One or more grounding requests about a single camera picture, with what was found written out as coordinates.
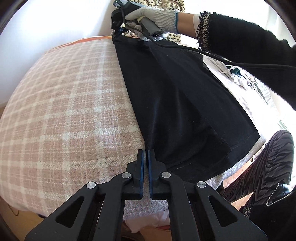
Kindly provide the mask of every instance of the zebra print pants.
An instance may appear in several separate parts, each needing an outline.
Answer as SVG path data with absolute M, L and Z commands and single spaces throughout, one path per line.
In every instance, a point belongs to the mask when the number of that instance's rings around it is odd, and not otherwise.
M 290 184 L 294 142 L 290 132 L 276 132 L 254 163 L 220 192 L 230 203 L 254 192 L 245 207 L 266 203 L 278 183 Z

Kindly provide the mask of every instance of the white cloth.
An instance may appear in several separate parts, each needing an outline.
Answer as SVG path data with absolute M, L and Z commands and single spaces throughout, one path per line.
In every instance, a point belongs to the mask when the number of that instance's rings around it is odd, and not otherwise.
M 148 216 L 126 219 L 126 225 L 132 233 L 137 233 L 141 228 L 146 226 L 161 227 L 170 225 L 170 217 L 168 210 L 150 214 Z
M 234 69 L 236 67 L 234 66 L 231 66 L 230 69 L 227 68 L 227 66 L 230 66 L 230 65 L 225 65 L 224 63 L 222 63 L 221 61 L 219 60 L 215 60 L 213 58 L 209 58 L 209 60 L 218 67 L 218 70 L 219 72 L 221 72 L 222 74 L 225 74 L 227 76 L 227 78 L 230 79 L 231 82 L 237 84 L 237 85 L 240 85 L 242 86 L 245 90 L 248 89 L 248 81 L 247 79 L 245 79 L 244 77 L 242 76 L 239 76 L 237 74 L 233 74 L 231 73 L 231 69 Z
M 270 109 L 262 96 L 251 86 L 248 86 L 245 89 L 241 85 L 234 84 L 234 82 L 230 80 L 224 73 L 219 71 L 215 62 L 216 60 L 204 56 L 204 63 L 246 111 L 254 123 L 256 129 L 258 130 L 260 138 L 247 154 L 247 156 L 237 162 L 232 168 L 206 181 L 214 189 L 216 189 L 224 179 L 230 177 L 238 169 L 240 169 L 248 160 L 250 160 L 254 154 L 256 154 L 261 149 L 266 140 L 269 140 L 276 131 L 280 130 L 280 126 L 278 125 L 278 116 L 274 114 L 274 111 Z

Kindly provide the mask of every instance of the gloved hand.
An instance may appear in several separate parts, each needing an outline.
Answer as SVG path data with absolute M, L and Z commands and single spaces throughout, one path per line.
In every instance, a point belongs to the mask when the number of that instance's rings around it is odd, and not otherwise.
M 141 16 L 145 16 L 155 22 L 155 24 L 164 32 L 164 33 L 174 33 L 177 34 L 177 10 L 164 10 L 154 7 L 141 7 L 128 15 L 126 15 L 126 20 L 132 21 L 138 19 Z M 135 28 L 142 30 L 140 25 L 135 25 Z M 143 38 L 139 32 L 135 32 L 139 38 Z
M 133 28 L 137 28 L 139 30 L 142 31 L 142 26 L 141 25 L 137 25 L 135 22 L 131 22 L 131 23 L 127 23 L 128 26 L 131 26 Z M 140 39 L 144 40 L 144 41 L 149 41 L 148 38 L 146 38 L 145 36 L 143 36 L 143 34 L 141 34 L 139 31 L 136 31 L 136 30 L 133 30 L 133 29 L 130 29 L 134 34 L 136 34 Z M 166 38 L 167 37 L 167 34 L 162 34 L 160 36 L 158 36 L 157 38 L 154 38 L 155 41 L 159 41 L 159 40 L 162 40 L 163 38 Z

